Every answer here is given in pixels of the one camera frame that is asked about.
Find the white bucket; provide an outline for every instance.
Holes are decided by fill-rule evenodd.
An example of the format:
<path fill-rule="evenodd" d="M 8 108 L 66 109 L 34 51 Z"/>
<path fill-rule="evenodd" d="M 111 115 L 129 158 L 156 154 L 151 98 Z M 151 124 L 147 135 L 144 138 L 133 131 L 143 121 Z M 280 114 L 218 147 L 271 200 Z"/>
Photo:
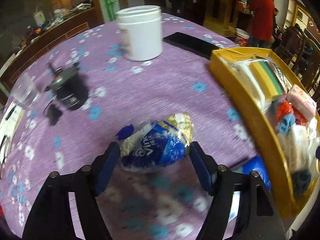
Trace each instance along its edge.
<path fill-rule="evenodd" d="M 248 43 L 250 35 L 244 30 L 236 28 L 236 44 L 240 47 L 245 47 Z"/>
<path fill-rule="evenodd" d="M 162 53 L 161 9 L 155 5 L 136 6 L 118 11 L 124 56 L 146 61 Z"/>

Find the round table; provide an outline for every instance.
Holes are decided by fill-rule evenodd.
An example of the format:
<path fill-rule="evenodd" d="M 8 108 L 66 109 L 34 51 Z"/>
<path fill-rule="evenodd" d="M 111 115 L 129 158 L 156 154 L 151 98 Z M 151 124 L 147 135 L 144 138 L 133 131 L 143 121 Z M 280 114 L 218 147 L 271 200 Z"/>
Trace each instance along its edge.
<path fill-rule="evenodd" d="M 162 14 L 164 37 L 183 32 L 220 47 L 230 40 L 187 20 Z M 60 43 L 25 72 L 40 91 L 51 82 L 46 64 L 71 66 L 80 61 L 80 74 L 90 90 L 76 111 L 63 112 L 50 126 L 43 110 L 52 94 L 42 93 L 27 109 L 12 141 L 6 180 L 0 181 L 0 203 L 10 229 L 22 236 L 29 211 L 51 171 L 77 171 L 104 153 L 125 125 L 159 120 L 188 112 L 194 140 L 219 164 L 235 165 L 258 154 L 251 136 L 218 82 L 207 69 L 209 60 L 163 43 L 153 60 L 132 62 L 121 56 L 116 21 Z M 195 239 L 211 198 L 204 192 L 189 158 L 155 174 L 124 172 L 116 167 L 97 202 L 114 239 Z M 83 238 L 74 195 L 70 205 L 75 231 Z"/>

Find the counter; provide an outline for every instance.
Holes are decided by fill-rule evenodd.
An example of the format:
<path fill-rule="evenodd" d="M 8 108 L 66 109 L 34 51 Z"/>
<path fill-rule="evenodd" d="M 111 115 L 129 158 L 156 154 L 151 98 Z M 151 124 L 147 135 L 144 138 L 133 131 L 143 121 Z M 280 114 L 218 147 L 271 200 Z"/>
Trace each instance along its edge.
<path fill-rule="evenodd" d="M 42 55 L 59 43 L 102 24 L 98 21 L 96 9 L 90 8 L 55 25 L 29 44 L 4 70 L 0 82 L 11 90 L 21 73 Z"/>

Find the pink package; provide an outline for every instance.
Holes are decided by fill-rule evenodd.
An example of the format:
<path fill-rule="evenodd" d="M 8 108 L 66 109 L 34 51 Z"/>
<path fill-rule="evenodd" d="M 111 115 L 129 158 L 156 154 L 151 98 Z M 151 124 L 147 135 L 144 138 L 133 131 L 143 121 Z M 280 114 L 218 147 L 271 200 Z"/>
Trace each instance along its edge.
<path fill-rule="evenodd" d="M 291 103 L 308 121 L 315 117 L 317 111 L 316 102 L 294 84 L 287 94 L 287 100 Z"/>

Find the yellow box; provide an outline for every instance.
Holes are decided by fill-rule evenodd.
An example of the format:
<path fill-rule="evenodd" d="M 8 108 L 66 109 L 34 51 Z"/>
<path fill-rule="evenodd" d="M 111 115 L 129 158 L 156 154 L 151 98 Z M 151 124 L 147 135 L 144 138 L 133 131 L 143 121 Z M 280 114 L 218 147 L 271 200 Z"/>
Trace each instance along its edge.
<path fill-rule="evenodd" d="M 239 109 L 258 146 L 265 162 L 271 185 L 272 195 L 281 217 L 296 216 L 307 203 L 317 180 L 312 181 L 308 190 L 299 199 L 293 197 L 291 175 L 287 161 L 280 147 L 276 134 L 265 115 L 256 105 L 242 82 L 234 75 L 228 62 L 251 59 L 252 56 L 271 58 L 292 84 L 297 84 L 305 92 L 305 88 L 291 69 L 270 49 L 238 47 L 212 51 L 209 70 L 230 94 Z M 320 117 L 316 114 L 317 128 L 320 130 Z"/>

